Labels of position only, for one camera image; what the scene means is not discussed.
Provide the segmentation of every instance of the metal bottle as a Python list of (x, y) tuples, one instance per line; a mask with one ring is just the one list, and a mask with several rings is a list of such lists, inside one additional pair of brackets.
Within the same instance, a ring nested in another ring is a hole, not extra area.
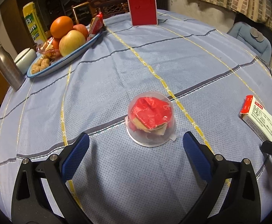
[(0, 72), (11, 87), (17, 91), (24, 83), (25, 78), (16, 66), (13, 58), (0, 43)]

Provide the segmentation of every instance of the orange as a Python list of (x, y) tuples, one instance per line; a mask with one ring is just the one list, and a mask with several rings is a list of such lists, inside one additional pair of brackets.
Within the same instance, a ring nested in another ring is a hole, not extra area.
[(61, 16), (55, 19), (50, 27), (51, 35), (54, 38), (61, 39), (69, 31), (73, 30), (73, 21), (68, 16)]

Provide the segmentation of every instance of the apple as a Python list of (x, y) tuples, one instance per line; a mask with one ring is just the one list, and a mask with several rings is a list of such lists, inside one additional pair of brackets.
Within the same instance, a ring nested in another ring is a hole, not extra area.
[(63, 36), (59, 42), (59, 52), (62, 56), (67, 56), (86, 42), (84, 35), (76, 30), (71, 30)]
[(52, 45), (54, 49), (59, 49), (59, 42), (60, 42), (60, 39), (53, 38)]
[(75, 25), (73, 27), (73, 29), (81, 32), (84, 35), (84, 37), (87, 39), (88, 30), (87, 30), (87, 28), (83, 24), (77, 24), (77, 25)]

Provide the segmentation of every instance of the red label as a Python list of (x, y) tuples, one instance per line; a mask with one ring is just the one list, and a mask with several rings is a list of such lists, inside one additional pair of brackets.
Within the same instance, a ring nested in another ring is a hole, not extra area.
[(128, 0), (133, 26), (157, 25), (156, 0)]
[(148, 129), (168, 123), (171, 116), (170, 105), (155, 97), (138, 98), (131, 111), (132, 120), (137, 118)]
[(241, 110), (241, 114), (248, 114), (251, 103), (252, 103), (252, 99), (253, 99), (253, 95), (247, 95), (246, 96), (243, 108)]
[(255, 104), (262, 109), (262, 106), (258, 102), (255, 101)]

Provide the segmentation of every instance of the blue gripper pad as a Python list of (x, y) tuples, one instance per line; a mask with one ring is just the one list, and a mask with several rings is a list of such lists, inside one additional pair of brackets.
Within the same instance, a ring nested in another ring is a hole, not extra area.
[(62, 164), (61, 174), (63, 182), (73, 178), (78, 166), (80, 165), (85, 153), (89, 148), (89, 136), (87, 134), (84, 134), (80, 139), (77, 140), (79, 142), (75, 145), (71, 153)]
[(200, 150), (198, 144), (199, 142), (194, 136), (192, 137), (188, 132), (184, 134), (183, 146), (188, 157), (191, 158), (199, 176), (207, 183), (210, 183), (212, 180), (211, 164)]

